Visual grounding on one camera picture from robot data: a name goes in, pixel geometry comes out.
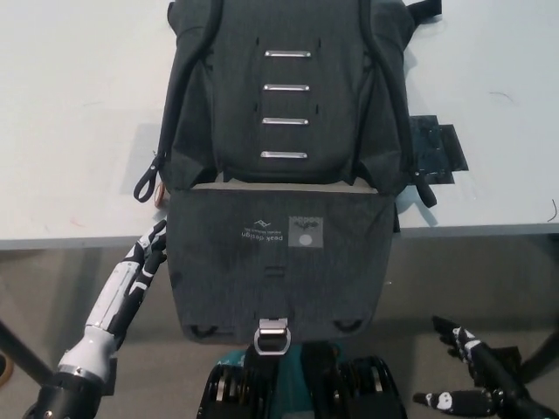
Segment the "white and black left hand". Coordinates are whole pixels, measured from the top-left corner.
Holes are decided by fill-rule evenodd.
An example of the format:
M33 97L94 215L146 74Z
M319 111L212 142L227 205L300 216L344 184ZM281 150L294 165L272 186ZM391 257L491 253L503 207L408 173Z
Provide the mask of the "white and black left hand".
M114 267L86 320L86 330L100 330L123 340L161 264L167 260L165 219L141 236Z

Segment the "white and black right hand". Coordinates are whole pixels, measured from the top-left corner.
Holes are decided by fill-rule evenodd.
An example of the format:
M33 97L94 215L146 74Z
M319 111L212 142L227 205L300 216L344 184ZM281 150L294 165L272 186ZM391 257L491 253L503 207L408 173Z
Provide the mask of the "white and black right hand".
M506 368L499 352L464 326L439 316L431 318L449 354L468 367L475 389L418 392L412 400L448 416L463 418L519 417L517 403L526 389Z

